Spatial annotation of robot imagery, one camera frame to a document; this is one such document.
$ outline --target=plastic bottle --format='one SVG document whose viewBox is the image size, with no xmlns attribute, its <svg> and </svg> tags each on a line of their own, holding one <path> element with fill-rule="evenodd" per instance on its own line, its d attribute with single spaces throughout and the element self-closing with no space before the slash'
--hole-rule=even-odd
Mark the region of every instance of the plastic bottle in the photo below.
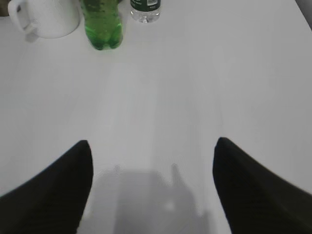
<svg viewBox="0 0 312 234">
<path fill-rule="evenodd" d="M 117 48 L 122 41 L 122 25 L 118 0 L 81 0 L 85 31 L 98 50 Z"/>
<path fill-rule="evenodd" d="M 150 23 L 160 16 L 160 0 L 130 0 L 131 16 L 136 21 Z"/>
</svg>

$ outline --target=green soda bottle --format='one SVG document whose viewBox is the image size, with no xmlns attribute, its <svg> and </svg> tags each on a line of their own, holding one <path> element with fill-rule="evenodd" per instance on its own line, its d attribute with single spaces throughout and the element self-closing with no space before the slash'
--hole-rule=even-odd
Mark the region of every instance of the green soda bottle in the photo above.
<svg viewBox="0 0 312 234">
<path fill-rule="evenodd" d="M 85 31 L 98 50 L 117 48 L 122 41 L 122 25 L 118 0 L 80 0 L 85 19 Z"/>
</svg>

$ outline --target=table surface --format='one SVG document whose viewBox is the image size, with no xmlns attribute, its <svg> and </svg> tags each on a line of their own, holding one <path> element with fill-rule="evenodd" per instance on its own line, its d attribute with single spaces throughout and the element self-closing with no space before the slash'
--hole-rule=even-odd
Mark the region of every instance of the table surface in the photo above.
<svg viewBox="0 0 312 234">
<path fill-rule="evenodd" d="M 0 20 L 0 193 L 87 139 L 95 177 L 78 233 L 127 221 L 229 234 L 212 177 L 220 136 L 312 192 L 312 33 L 293 0 L 164 0 L 148 25 L 119 10 L 124 40 L 109 51 L 83 22 L 29 42 Z"/>
</svg>

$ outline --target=white mug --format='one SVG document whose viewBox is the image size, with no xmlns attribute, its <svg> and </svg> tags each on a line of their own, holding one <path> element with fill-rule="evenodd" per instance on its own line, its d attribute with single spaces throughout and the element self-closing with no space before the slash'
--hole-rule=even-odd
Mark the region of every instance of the white mug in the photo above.
<svg viewBox="0 0 312 234">
<path fill-rule="evenodd" d="M 18 9 L 25 10 L 28 25 L 22 26 Z M 17 28 L 41 38 L 60 38 L 73 32 L 79 24 L 79 11 L 74 0 L 11 0 L 9 15 Z"/>
</svg>

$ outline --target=mug handle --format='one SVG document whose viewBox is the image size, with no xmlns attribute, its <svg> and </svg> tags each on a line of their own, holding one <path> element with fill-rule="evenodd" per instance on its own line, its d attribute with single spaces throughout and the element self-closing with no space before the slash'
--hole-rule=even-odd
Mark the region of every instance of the mug handle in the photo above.
<svg viewBox="0 0 312 234">
<path fill-rule="evenodd" d="M 23 4 L 27 4 L 27 0 L 11 0 L 8 4 L 8 11 L 10 18 L 12 22 L 15 24 L 15 26 L 21 31 L 26 34 L 31 33 L 34 30 L 34 27 L 30 24 L 28 24 L 26 27 L 22 27 L 20 23 L 20 19 L 18 16 L 18 8 Z"/>
</svg>

